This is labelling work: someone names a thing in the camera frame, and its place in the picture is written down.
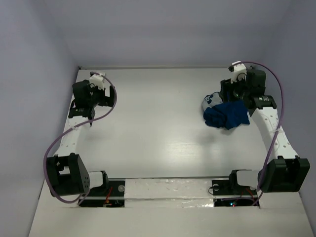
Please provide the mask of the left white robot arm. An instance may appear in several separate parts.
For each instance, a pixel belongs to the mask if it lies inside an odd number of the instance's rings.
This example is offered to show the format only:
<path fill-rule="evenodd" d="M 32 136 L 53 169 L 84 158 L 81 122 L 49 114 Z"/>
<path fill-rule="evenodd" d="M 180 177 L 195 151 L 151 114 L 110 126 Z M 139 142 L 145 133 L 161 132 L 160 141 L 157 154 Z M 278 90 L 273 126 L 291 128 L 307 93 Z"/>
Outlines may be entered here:
<path fill-rule="evenodd" d="M 117 92 L 112 82 L 100 73 L 92 72 L 89 79 L 76 82 L 72 86 L 71 102 L 65 131 L 56 138 L 60 146 L 53 156 L 44 155 L 43 171 L 46 183 L 53 197 L 66 202 L 64 196 L 87 196 L 93 189 L 98 195 L 109 190 L 109 180 L 105 171 L 88 172 L 80 155 L 87 132 L 92 124 L 104 118 L 96 117 L 95 108 L 114 109 Z"/>

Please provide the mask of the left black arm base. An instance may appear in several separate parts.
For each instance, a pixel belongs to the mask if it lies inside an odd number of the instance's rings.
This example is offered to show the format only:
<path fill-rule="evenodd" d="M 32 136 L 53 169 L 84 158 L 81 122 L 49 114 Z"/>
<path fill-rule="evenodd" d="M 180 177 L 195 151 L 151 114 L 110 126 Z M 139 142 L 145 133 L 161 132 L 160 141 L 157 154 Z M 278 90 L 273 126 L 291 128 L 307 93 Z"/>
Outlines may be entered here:
<path fill-rule="evenodd" d="M 106 190 L 102 187 L 91 189 L 88 196 L 79 201 L 80 207 L 107 207 L 117 208 L 124 207 L 125 198 L 125 179 L 110 179 L 109 188 Z"/>

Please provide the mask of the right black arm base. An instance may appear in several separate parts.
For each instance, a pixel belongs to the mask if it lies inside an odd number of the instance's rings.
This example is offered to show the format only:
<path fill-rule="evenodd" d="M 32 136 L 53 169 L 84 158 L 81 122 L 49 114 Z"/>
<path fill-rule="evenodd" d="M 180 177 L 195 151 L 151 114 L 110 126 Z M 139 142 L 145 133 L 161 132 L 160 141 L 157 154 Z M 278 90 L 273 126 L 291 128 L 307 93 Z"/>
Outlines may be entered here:
<path fill-rule="evenodd" d="M 247 186 L 232 187 L 228 179 L 212 180 L 208 193 L 213 197 L 215 207 L 244 207 L 251 206 L 258 194 Z"/>

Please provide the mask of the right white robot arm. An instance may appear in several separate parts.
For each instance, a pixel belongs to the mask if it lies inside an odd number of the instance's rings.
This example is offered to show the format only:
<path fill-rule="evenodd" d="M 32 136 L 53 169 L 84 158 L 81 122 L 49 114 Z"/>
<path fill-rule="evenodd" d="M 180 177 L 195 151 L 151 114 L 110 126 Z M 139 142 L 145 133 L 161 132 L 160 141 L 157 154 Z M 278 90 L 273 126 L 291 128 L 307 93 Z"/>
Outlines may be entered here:
<path fill-rule="evenodd" d="M 266 73 L 248 69 L 244 64 L 230 66 L 229 71 L 232 77 L 221 81 L 220 96 L 224 102 L 244 103 L 259 129 L 267 156 L 259 171 L 236 171 L 236 177 L 227 181 L 228 190 L 238 194 L 251 185 L 264 193 L 298 192 L 310 163 L 299 157 L 286 137 L 277 104 L 272 96 L 265 94 Z"/>

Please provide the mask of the blue printed t-shirt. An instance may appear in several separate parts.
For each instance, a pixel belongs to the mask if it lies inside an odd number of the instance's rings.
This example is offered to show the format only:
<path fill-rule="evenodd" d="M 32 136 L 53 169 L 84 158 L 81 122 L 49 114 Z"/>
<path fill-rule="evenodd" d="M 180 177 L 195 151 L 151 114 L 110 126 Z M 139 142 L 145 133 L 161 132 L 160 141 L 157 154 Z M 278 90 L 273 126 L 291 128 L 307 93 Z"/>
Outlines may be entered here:
<path fill-rule="evenodd" d="M 207 126 L 230 130 L 241 124 L 250 125 L 248 109 L 241 100 L 223 102 L 219 92 L 205 96 L 203 119 Z"/>

